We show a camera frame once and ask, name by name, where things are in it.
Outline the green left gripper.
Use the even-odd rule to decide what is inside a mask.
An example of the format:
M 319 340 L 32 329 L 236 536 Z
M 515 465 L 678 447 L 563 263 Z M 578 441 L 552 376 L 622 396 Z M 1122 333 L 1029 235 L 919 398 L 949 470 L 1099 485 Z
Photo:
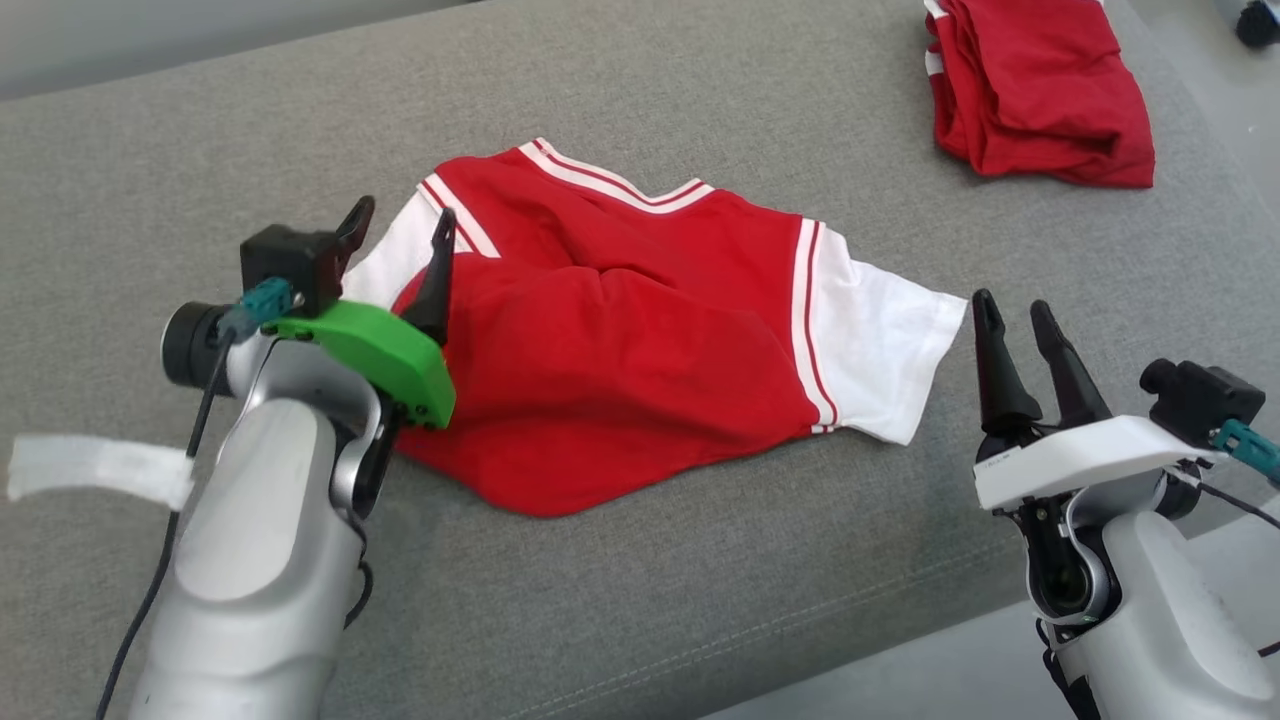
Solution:
M 335 279 L 362 247 L 376 199 L 361 196 L 335 229 Z M 442 211 L 431 258 L 413 301 L 397 316 L 371 304 L 339 300 L 315 318 L 285 315 L 269 323 L 283 340 L 308 340 L 340 365 L 404 406 L 408 419 L 444 429 L 456 389 L 442 351 L 448 343 L 457 218 Z

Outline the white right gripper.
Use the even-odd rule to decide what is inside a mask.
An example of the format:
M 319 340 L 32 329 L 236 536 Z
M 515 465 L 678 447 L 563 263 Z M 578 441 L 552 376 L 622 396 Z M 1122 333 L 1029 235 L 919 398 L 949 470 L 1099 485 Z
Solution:
M 972 296 L 980 428 L 988 436 L 1018 436 L 1042 420 L 1005 342 L 1006 325 L 986 288 Z M 1030 305 L 1039 355 L 1050 368 L 1060 419 L 1068 429 L 1011 448 L 973 468 L 978 503 L 986 511 L 1016 509 L 1024 498 L 1047 498 L 1091 486 L 1226 454 L 1188 445 L 1147 416 L 1114 416 L 1080 355 L 1044 300 Z

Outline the red white basketball jersey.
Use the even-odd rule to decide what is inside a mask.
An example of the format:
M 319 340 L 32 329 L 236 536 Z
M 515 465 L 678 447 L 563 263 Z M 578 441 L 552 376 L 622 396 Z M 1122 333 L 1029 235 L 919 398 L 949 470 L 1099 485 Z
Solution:
M 445 209 L 457 400 L 398 448 L 530 516 L 837 429 L 908 445 L 966 314 L 824 222 L 700 179 L 650 196 L 545 138 L 442 163 L 344 296 L 406 314 Z

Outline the red shorts with white stripe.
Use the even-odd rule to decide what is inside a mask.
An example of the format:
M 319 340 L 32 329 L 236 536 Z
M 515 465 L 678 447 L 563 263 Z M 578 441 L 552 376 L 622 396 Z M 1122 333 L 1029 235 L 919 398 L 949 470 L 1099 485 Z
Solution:
M 922 0 L 937 146 L 983 177 L 1148 190 L 1146 100 L 1105 0 Z

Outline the grey fabric sofa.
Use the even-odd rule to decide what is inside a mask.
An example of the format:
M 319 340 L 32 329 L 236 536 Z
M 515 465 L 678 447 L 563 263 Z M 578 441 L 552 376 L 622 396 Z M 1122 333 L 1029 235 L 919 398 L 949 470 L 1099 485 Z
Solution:
M 1028 387 L 1047 300 L 1116 413 L 1156 357 L 1266 389 L 1280 434 L 1280 222 L 1126 0 L 1103 0 L 1146 97 L 1148 191 L 978 179 L 940 152 L 922 0 L 486 0 L 0 102 L 0 720 L 90 720 L 166 512 L 102 491 L 3 498 L 22 432 L 183 446 L 198 393 L 163 328 L 241 288 L 239 242 L 379 236 L 436 164 L 543 137 L 657 195 L 698 177 L 827 222 L 933 290 L 992 290 Z M 559 520 L 394 462 L 372 598 L 333 720 L 699 717 L 1025 594 L 978 507 L 972 332 L 915 439 L 850 430 Z

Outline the black caster wheel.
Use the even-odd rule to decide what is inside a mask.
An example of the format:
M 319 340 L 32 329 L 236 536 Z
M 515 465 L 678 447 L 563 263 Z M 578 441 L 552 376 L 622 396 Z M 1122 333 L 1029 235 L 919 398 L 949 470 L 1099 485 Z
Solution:
M 1280 44 L 1280 0 L 1245 0 L 1234 32 L 1251 50 Z

